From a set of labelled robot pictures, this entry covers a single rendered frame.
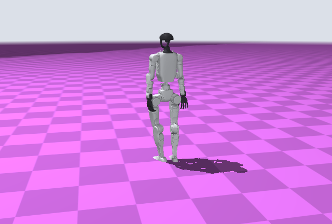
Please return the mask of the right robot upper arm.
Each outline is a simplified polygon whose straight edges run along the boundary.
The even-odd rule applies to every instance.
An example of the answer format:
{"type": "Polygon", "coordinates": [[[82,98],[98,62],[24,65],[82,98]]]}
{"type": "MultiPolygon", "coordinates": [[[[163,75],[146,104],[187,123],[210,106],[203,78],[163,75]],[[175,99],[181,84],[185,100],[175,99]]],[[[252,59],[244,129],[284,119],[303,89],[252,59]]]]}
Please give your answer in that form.
{"type": "Polygon", "coordinates": [[[183,77],[183,56],[177,53],[177,73],[175,76],[177,79],[183,77]]]}

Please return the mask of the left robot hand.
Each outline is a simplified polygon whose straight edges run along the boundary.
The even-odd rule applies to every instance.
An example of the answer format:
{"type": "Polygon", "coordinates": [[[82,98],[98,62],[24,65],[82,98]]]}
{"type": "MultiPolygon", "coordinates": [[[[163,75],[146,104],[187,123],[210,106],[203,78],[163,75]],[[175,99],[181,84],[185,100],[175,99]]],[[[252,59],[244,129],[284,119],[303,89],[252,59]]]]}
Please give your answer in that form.
{"type": "Polygon", "coordinates": [[[149,98],[146,98],[148,101],[147,101],[147,107],[148,107],[148,110],[150,110],[150,111],[156,111],[156,110],[154,110],[154,108],[153,108],[153,103],[152,103],[152,99],[153,99],[153,96],[152,96],[152,94],[150,94],[149,95],[149,98]]]}

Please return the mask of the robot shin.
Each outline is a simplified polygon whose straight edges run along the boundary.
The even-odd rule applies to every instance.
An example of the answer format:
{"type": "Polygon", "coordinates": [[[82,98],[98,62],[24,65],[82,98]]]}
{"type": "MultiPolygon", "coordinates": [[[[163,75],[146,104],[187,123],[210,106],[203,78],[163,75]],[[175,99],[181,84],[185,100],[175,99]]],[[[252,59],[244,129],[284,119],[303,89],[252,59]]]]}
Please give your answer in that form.
{"type": "Polygon", "coordinates": [[[177,124],[177,133],[171,133],[172,157],[177,156],[177,146],[179,141],[179,125],[177,124]]]}
{"type": "Polygon", "coordinates": [[[164,135],[163,135],[163,133],[159,134],[159,129],[157,126],[154,126],[154,128],[153,128],[153,136],[154,136],[155,144],[157,146],[159,157],[162,158],[162,156],[164,157],[164,153],[163,153],[164,135]]]}

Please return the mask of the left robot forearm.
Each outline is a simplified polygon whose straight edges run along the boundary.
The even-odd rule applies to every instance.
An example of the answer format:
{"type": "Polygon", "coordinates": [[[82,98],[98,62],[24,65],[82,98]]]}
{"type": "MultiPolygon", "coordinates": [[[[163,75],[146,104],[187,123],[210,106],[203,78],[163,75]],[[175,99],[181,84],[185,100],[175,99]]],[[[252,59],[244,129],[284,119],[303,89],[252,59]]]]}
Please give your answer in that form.
{"type": "Polygon", "coordinates": [[[146,97],[149,98],[149,95],[152,94],[153,95],[153,81],[150,80],[150,74],[146,74],[146,83],[147,83],[147,87],[146,87],[146,97]]]}

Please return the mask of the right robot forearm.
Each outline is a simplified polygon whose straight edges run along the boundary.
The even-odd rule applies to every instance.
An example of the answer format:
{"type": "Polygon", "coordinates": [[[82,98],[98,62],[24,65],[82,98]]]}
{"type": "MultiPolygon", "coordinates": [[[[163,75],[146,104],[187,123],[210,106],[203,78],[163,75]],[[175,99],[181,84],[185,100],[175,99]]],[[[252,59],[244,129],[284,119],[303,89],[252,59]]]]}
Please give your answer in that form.
{"type": "Polygon", "coordinates": [[[185,95],[184,76],[177,80],[181,95],[185,95]]]}

